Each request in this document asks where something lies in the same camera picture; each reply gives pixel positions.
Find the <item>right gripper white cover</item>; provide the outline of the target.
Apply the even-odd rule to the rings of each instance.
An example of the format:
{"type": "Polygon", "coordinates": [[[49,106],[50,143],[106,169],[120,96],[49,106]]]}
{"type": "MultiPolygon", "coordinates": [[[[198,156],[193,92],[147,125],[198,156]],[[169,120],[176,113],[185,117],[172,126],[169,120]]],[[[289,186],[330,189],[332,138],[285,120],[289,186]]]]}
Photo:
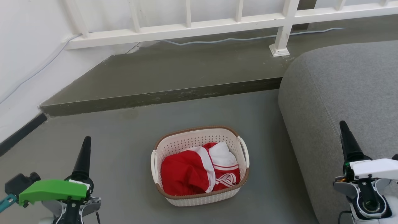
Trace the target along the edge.
{"type": "Polygon", "coordinates": [[[361,179],[397,180],[397,160],[374,159],[363,154],[346,121],[340,121],[340,140],[343,150],[343,175],[347,181],[361,179]]]}

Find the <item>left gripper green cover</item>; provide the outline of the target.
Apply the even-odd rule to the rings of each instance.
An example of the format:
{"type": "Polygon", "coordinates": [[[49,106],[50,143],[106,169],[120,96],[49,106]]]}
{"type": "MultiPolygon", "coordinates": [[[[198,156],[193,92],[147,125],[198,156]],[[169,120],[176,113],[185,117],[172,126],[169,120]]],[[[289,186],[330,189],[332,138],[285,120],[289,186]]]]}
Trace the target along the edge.
{"type": "MultiPolygon", "coordinates": [[[[86,136],[81,145],[78,159],[74,165],[72,175],[89,175],[91,158],[91,137],[86,136]]],[[[19,205],[27,207],[40,201],[49,200],[85,200],[94,190],[91,179],[82,180],[37,180],[32,182],[30,177],[22,177],[22,189],[19,193],[19,205]]]]}

